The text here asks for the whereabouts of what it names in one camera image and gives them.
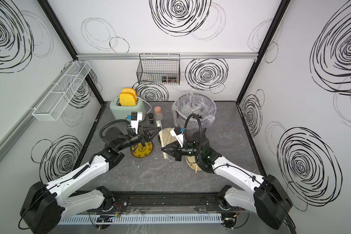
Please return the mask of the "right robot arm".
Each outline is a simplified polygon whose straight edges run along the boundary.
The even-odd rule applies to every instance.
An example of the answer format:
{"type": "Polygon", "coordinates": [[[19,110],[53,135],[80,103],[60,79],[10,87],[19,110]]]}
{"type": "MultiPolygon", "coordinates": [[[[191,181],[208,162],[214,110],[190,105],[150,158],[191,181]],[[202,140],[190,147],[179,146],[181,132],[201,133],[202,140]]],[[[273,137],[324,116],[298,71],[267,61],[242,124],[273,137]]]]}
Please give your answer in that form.
{"type": "Polygon", "coordinates": [[[289,218],[293,203],[285,189],[273,175],[259,175],[243,169],[214,150],[209,140],[198,133],[193,142],[181,139],[162,147],[162,152],[181,161],[183,156],[193,156],[204,172],[222,176],[239,188],[225,186],[219,193],[219,205],[223,210],[240,207],[256,213],[272,229],[278,230],[289,218]]]}

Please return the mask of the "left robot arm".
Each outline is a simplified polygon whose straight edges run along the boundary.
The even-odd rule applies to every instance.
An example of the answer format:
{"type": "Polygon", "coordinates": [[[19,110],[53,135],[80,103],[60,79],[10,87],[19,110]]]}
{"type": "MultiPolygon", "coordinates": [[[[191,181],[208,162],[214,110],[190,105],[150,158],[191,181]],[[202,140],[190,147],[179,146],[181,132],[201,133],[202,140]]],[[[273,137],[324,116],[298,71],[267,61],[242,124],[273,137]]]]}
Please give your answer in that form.
{"type": "Polygon", "coordinates": [[[47,234],[57,224],[84,211],[100,209],[111,211],[118,205],[114,195],[104,186],[74,196],[73,193],[92,179],[112,170],[124,158],[122,150],[145,145],[161,131],[160,127],[143,127],[141,130],[127,128],[127,134],[117,127],[104,126],[99,137],[104,148],[90,160],[72,172],[50,181],[37,182],[27,193],[20,211],[20,220],[34,234],[47,234]]]}

